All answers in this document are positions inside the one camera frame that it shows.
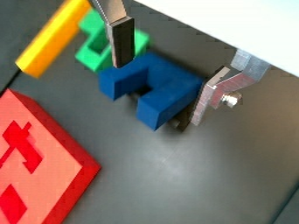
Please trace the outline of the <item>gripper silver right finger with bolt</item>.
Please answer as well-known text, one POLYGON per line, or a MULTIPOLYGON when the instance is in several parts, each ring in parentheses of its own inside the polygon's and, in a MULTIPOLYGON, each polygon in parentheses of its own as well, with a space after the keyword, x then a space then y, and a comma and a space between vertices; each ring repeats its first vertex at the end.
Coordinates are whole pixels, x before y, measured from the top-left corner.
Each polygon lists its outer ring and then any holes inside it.
POLYGON ((216 109, 220 105, 227 105, 234 108, 242 100, 239 90, 258 83, 270 67, 270 63, 238 49, 230 66, 219 69, 202 88, 191 123, 202 123, 208 107, 216 109))

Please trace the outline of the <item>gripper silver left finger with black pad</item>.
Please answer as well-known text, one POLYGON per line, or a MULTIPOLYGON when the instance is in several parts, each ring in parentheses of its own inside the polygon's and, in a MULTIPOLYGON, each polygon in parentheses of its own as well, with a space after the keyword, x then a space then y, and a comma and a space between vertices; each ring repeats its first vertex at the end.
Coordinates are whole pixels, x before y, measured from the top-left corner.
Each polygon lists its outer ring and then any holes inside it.
POLYGON ((135 19, 127 15, 123 0, 89 0, 105 22, 113 67, 120 68, 135 57, 135 19))

